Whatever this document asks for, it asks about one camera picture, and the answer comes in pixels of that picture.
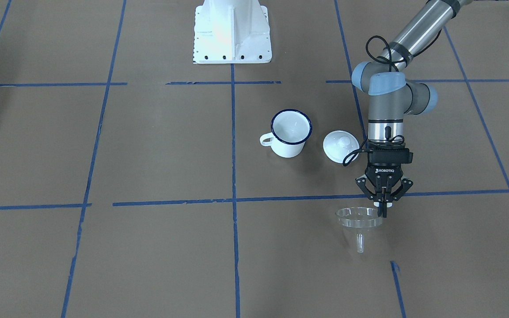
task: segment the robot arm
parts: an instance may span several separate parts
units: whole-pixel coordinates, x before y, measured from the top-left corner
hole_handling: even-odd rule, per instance
[[[414,155],[404,143],[404,115],[427,113],[437,103],[433,87],[406,80],[400,70],[428,48],[444,25],[472,1],[429,0],[393,42],[385,42],[386,47],[378,57],[371,56],[374,62],[362,62],[355,67],[352,84],[370,96],[368,147],[359,149],[368,155],[368,164],[365,174],[355,181],[378,207],[378,216],[386,217],[386,209],[413,185],[401,168],[402,164],[412,163]],[[374,190],[366,187],[366,180]]]

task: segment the black cable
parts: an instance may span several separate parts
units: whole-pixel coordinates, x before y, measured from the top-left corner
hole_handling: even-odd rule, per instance
[[[380,39],[384,43],[384,48],[388,49],[388,58],[385,58],[385,57],[378,57],[378,58],[376,58],[372,54],[370,54],[370,50],[368,49],[368,46],[369,46],[370,42],[372,40],[374,40],[375,38]],[[396,61],[396,62],[392,62],[392,50],[390,49],[390,45],[388,44],[386,39],[381,37],[380,35],[371,36],[370,39],[368,39],[368,41],[366,42],[366,45],[365,45],[364,48],[366,50],[366,54],[368,54],[368,56],[374,62],[378,62],[380,64],[387,64],[388,65],[388,72],[392,72],[392,67],[394,67],[396,69],[396,71],[398,71],[398,67],[396,67],[396,63],[406,62],[406,60],[404,60],[404,59]]]
[[[439,32],[437,32],[437,35],[435,36],[435,38],[433,39],[433,41],[431,41],[431,43],[430,43],[430,44],[428,44],[428,46],[426,46],[423,50],[421,50],[421,51],[420,51],[420,52],[418,52],[417,54],[414,54],[414,57],[419,56],[421,53],[425,52],[425,50],[427,50],[430,46],[432,46],[432,45],[435,43],[435,41],[437,41],[437,39],[439,38],[439,35],[441,34],[441,31],[442,31],[442,29],[441,29],[441,30],[439,30]]]
[[[437,32],[437,35],[435,36],[435,38],[433,38],[433,40],[425,48],[423,48],[420,52],[414,54],[414,57],[418,57],[421,53],[425,52],[428,48],[430,48],[430,46],[432,46],[435,43],[435,41],[437,41],[439,36],[441,35],[441,31],[442,30],[439,30],[439,32]],[[368,49],[368,46],[369,46],[370,42],[372,40],[374,40],[375,38],[380,39],[384,43],[384,49],[388,50],[388,58],[385,58],[383,56],[374,57],[372,54],[370,54],[370,50]],[[380,35],[371,36],[368,39],[368,41],[366,42],[365,50],[366,50],[366,54],[373,61],[378,62],[380,64],[387,64],[388,72],[392,72],[392,67],[394,67],[394,69],[396,69],[396,72],[399,72],[398,67],[396,66],[396,63],[402,63],[402,62],[405,62],[406,64],[408,63],[408,61],[406,61],[406,59],[403,57],[399,61],[392,61],[392,49],[390,48],[390,44],[388,44],[388,41],[386,41],[386,39],[381,37]]]
[[[392,139],[387,138],[386,141],[388,141],[389,143],[393,143],[394,145],[402,145],[406,141],[406,139],[404,139],[404,136],[402,136],[402,135],[396,135]]]
[[[351,163],[355,160],[357,153],[361,153],[361,152],[369,152],[369,149],[363,149],[363,148],[362,148],[362,147],[364,147],[364,144],[365,144],[365,143],[366,143],[366,139],[365,139],[365,140],[361,143],[361,145],[359,146],[359,149],[356,149],[356,150],[351,151],[351,153],[349,153],[349,154],[345,157],[345,159],[343,159],[343,167],[346,167],[346,166],[350,165],[350,164],[351,164]]]

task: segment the white enamel mug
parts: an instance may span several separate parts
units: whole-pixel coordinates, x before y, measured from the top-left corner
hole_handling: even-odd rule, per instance
[[[295,157],[311,135],[311,121],[296,109],[279,111],[270,122],[270,131],[260,137],[260,144],[284,158]]]

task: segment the clear plastic funnel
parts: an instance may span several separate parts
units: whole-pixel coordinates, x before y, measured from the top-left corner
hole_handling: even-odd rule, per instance
[[[364,233],[382,225],[382,217],[374,208],[353,207],[337,211],[339,224],[353,229],[356,234],[357,252],[364,252]]]

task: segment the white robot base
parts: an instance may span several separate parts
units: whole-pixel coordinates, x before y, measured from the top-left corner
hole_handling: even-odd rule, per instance
[[[194,63],[268,63],[268,9],[258,0],[205,0],[195,12]]]

